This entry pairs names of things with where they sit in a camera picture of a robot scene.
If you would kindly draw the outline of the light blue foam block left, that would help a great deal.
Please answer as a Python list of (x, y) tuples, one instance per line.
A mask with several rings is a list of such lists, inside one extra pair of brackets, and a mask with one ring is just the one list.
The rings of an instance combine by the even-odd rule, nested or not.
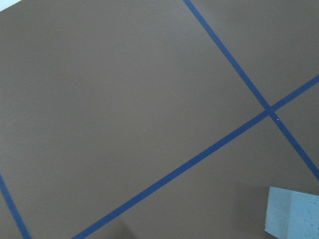
[(319, 197), (270, 187), (265, 231), (278, 239), (318, 239)]

